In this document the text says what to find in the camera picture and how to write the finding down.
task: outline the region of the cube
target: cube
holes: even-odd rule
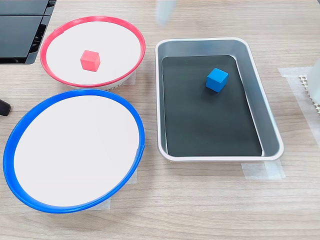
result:
[[[206,87],[219,93],[221,89],[227,84],[229,73],[226,73],[218,68],[213,71],[206,78]]]
[[[95,51],[85,50],[80,61],[84,70],[96,72],[100,65],[99,53]]]

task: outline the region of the red cube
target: red cube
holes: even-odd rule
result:
[[[100,65],[99,53],[95,51],[85,50],[80,61],[84,70],[96,72]]]

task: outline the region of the wood grain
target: wood grain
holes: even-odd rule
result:
[[[314,1],[177,2],[171,21],[156,25],[155,1],[58,1],[46,36],[85,16],[136,25],[146,40],[136,85],[113,92],[131,102],[145,127],[137,184],[125,185],[110,210],[46,214],[21,203],[0,169],[0,239],[44,240],[318,240],[320,152],[281,67],[320,58],[320,5]],[[246,180],[240,163],[170,163],[157,150],[155,45],[171,38],[239,37],[250,45],[281,132],[283,180]],[[0,65],[0,156],[17,122],[41,101],[71,88],[32,65]]]

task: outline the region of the blue rim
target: blue rim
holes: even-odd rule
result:
[[[77,96],[86,96],[86,95],[101,96],[101,97],[112,99],[122,104],[124,107],[126,107],[130,111],[130,113],[133,115],[139,131],[139,147],[136,151],[134,162],[129,172],[126,174],[126,176],[122,179],[122,181],[117,186],[115,186],[111,191],[107,192],[105,195],[93,201],[83,203],[80,205],[75,205],[75,206],[53,206],[53,205],[48,205],[40,201],[37,201],[23,190],[23,188],[20,186],[16,177],[16,173],[14,169],[14,157],[15,157],[15,152],[16,152],[18,142],[21,136],[23,135],[23,133],[25,132],[25,130],[27,129],[27,127],[30,125],[30,123],[45,109],[47,109],[51,105],[61,100],[73,98]],[[120,188],[122,188],[123,185],[125,185],[125,183],[130,179],[130,177],[138,167],[138,164],[143,155],[144,149],[145,149],[145,131],[144,131],[142,120],[138,112],[136,111],[136,109],[127,100],[125,100],[121,96],[118,96],[114,93],[104,91],[104,90],[97,90],[97,89],[71,90],[71,91],[60,93],[58,95],[50,97],[47,100],[41,102],[40,104],[35,106],[33,109],[31,109],[17,123],[5,146],[5,150],[3,154],[3,172],[4,172],[5,180],[9,188],[11,189],[11,191],[20,201],[22,201],[29,207],[42,212],[53,213],[53,214],[73,213],[73,212],[78,212],[84,209],[91,208],[103,202],[104,200],[114,195]]]

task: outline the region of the black mat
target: black mat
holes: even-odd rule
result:
[[[168,153],[185,156],[261,156],[236,61],[225,56],[163,59],[165,131]],[[219,68],[229,77],[220,93],[206,87]]]

